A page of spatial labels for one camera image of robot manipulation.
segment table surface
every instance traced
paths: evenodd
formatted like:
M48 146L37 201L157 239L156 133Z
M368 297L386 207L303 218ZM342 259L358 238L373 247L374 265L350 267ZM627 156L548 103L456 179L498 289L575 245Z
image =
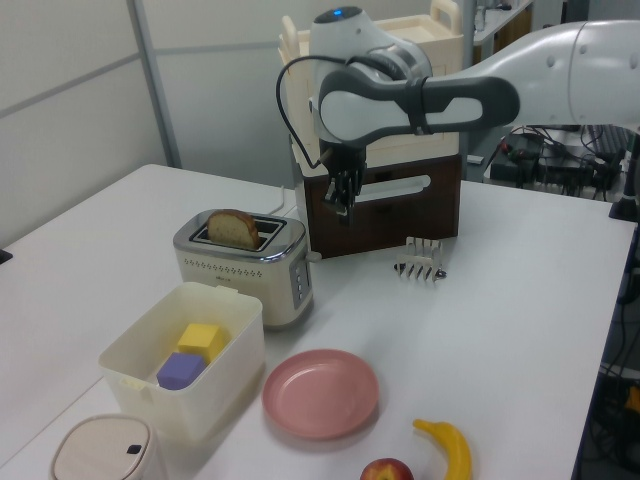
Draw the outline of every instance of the table surface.
M285 192L281 213L295 204ZM101 378L98 355L181 282L180 227L212 208L267 213L281 200L276 187L147 166L7 247L0 465Z
M2 328L13 340L3 347L18 352L20 343L25 355L44 358L25 360L20 375L1 367L3 386L12 387L0 397L5 459L33 438L0 469L1 479L46 478L73 425L118 411L97 357L179 283L175 231L220 198L260 211L256 201L269 210L278 194L144 167L8 248L16 258L6 264L11 270L0 267L0 292L14 318ZM205 444L162 437L170 478L358 478L380 457L401 459L417 479L442 478L446 458L413 432L414 418L457 425L476 480L570 478L634 228L609 219L608 209L463 182L459 235L444 242L447 279L398 278L392 266L401 248L312 265L312 315L266 334L265 377L301 351L350 351L378 376L376 415L345 438L305 441L274 427L256 392ZM157 235L148 239L151 230ZM55 241L42 248L44 239ZM40 328L46 332L34 333ZM43 349L47 335L56 340L53 362ZM68 350L78 342L81 349ZM37 370L43 364L53 365L48 377Z
M473 44L477 47L482 45L486 40L491 39L493 41L493 35L509 23L516 15L522 12L525 8L533 3L534 0L517 0L512 3L511 10L487 10L487 16L485 20L484 30L476 32L473 35Z

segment toaster slot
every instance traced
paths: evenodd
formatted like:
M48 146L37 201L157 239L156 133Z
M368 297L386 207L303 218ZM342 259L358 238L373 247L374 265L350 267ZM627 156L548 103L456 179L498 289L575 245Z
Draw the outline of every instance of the toaster slot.
M256 250L251 250L256 252L263 250L267 245L269 245L271 240L273 240L278 235L280 230L282 230L284 226L287 224L287 222L285 222L284 220L260 217L256 215L253 215L253 219L256 222L256 228L258 229L258 236L260 237L260 246ZM189 238L189 241L196 242L196 243L204 243L208 245L219 245L209 240L208 233L209 232L207 231L207 224L205 223L191 236L191 238ZM237 247L229 247L228 245L219 245L219 246L223 246L227 248L237 248Z

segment bread slice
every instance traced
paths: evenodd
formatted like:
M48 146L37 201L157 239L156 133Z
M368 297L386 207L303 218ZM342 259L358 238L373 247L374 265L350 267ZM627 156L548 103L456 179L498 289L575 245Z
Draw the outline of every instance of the bread slice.
M253 217L239 210L217 210L207 220L209 240L230 247L256 250L260 237Z

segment small toast rack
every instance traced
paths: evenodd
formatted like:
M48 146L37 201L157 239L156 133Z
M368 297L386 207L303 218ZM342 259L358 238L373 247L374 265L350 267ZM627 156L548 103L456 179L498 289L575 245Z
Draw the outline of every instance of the small toast rack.
M406 275L407 278L415 275L423 280L430 276L431 280L447 278L447 273L442 269L442 242L426 238L407 237L405 253L396 256L395 270L398 276Z

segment white lid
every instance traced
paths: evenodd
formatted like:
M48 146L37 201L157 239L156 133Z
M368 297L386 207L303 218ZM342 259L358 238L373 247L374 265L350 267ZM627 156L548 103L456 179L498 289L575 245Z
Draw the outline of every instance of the white lid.
M69 432L53 461L55 480L123 480L147 451L150 432L140 420L122 416L88 419Z

